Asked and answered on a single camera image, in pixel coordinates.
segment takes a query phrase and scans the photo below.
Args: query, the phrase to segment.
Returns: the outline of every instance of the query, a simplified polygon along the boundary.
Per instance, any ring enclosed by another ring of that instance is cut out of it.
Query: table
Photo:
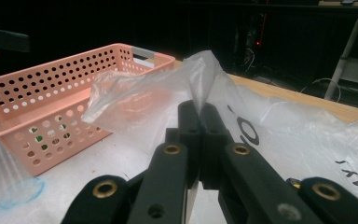
[[[347,122],[358,120],[358,108],[243,77],[230,77],[237,85],[246,86],[263,96],[280,97],[302,104],[320,106]],[[111,134],[37,177],[27,175],[10,158],[8,152],[0,147],[0,223],[8,220],[21,224],[60,223],[70,202],[91,179],[110,174],[128,180],[147,168],[150,155],[140,151],[138,146],[132,146],[134,144],[132,141],[120,139],[116,134]],[[19,180],[24,179],[26,181],[20,184],[20,188],[14,188],[19,186]],[[191,217],[190,223],[225,223],[217,202],[217,191],[199,190],[193,212],[196,212],[196,215]]]
[[[176,61],[175,67],[180,66],[181,62]],[[245,77],[229,75],[236,85],[246,86],[254,92],[266,97],[280,97],[285,100],[298,102],[306,105],[323,107],[330,113],[336,115],[345,122],[354,122],[358,120],[358,108],[331,102],[318,97],[310,96],[296,91],[290,91],[280,87],[272,86],[262,82],[257,82]]]

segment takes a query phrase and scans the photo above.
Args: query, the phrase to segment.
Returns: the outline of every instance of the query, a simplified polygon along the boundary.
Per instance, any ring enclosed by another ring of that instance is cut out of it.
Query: basket hole
[[[82,112],[84,110],[84,106],[83,105],[79,105],[78,107],[77,107],[77,111],[78,112]]]
[[[24,139],[24,134],[23,134],[23,133],[15,133],[15,134],[14,134],[14,137],[15,137],[17,140],[22,140],[22,139]]]
[[[33,126],[33,127],[31,127],[31,128],[29,129],[29,132],[30,132],[30,133],[36,133],[36,132],[37,132],[37,128],[36,128],[35,126]]]
[[[26,143],[23,143],[22,144],[22,148],[23,149],[27,149],[28,147],[30,147],[31,146],[31,144],[29,143],[29,142],[26,142]]]
[[[74,115],[74,111],[73,111],[73,110],[68,110],[68,111],[66,111],[66,116],[72,117],[73,115]]]
[[[48,128],[48,127],[50,127],[50,121],[45,120],[42,122],[42,125],[43,125],[43,127]]]
[[[54,130],[48,131],[48,136],[49,136],[49,137],[52,137],[52,136],[54,136],[54,135],[55,135],[55,131],[54,131]]]
[[[41,142],[41,141],[43,141],[43,137],[41,135],[38,135],[34,140],[36,142]]]
[[[28,153],[27,153],[27,156],[28,156],[28,157],[33,157],[33,156],[34,156],[34,152],[33,152],[33,151],[28,152]]]
[[[40,160],[34,160],[33,164],[34,164],[34,165],[40,164]]]
[[[63,130],[65,130],[65,129],[66,129],[66,124],[60,125],[60,131],[63,131]]]
[[[55,146],[60,143],[60,139],[56,138],[51,143]]]
[[[62,116],[61,115],[57,115],[55,118],[54,118],[57,122],[60,122],[62,120]]]

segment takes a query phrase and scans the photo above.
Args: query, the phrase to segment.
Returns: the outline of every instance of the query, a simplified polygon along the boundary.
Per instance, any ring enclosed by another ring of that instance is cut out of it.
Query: clear plastic bag
[[[130,138],[151,153],[163,141],[165,128],[175,127],[180,103],[198,99],[200,111],[218,73],[223,70],[208,51],[168,72],[143,76],[101,73],[94,79],[82,120]]]
[[[95,80],[83,120],[140,141],[148,153],[163,141],[166,127],[175,127],[180,103],[193,99],[200,111],[208,102],[234,140],[256,148],[283,179],[320,176],[358,197],[358,121],[345,123],[320,107],[236,86],[210,51],[170,72],[108,79],[107,86]]]

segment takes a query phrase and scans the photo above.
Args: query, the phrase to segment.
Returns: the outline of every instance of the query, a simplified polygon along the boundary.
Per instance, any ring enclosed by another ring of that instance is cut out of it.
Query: plastic basket
[[[145,58],[154,64],[142,64]],[[113,44],[0,77],[0,141],[31,175],[70,158],[109,132],[81,121],[94,75],[173,68],[171,56]]]

